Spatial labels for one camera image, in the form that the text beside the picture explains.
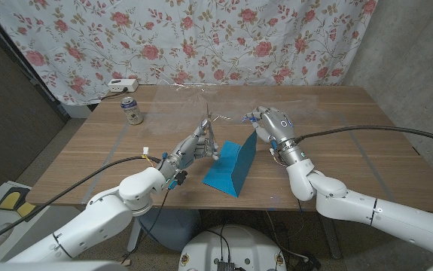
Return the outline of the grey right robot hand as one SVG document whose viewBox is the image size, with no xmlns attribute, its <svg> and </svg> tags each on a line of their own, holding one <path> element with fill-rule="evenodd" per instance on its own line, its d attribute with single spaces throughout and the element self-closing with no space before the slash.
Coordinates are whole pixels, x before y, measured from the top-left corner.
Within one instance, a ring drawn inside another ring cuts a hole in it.
<svg viewBox="0 0 433 271">
<path fill-rule="evenodd" d="M 277 108 L 258 106 L 244 115 L 250 120 L 258 137 L 271 144 L 280 163 L 291 166 L 308 159 L 297 143 L 291 119 Z"/>
</svg>

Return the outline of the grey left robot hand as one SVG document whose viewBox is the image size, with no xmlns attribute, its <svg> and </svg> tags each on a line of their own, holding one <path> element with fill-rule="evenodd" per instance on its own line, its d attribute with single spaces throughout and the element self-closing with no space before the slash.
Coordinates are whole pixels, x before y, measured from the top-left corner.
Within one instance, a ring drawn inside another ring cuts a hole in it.
<svg viewBox="0 0 433 271">
<path fill-rule="evenodd" d="M 202 120 L 192 134 L 179 142 L 157 168 L 167 181 L 172 181 L 180 171 L 188 168 L 195 160 L 206 157 L 214 160 L 220 157 L 219 146 L 215 141 L 209 118 Z"/>
</svg>

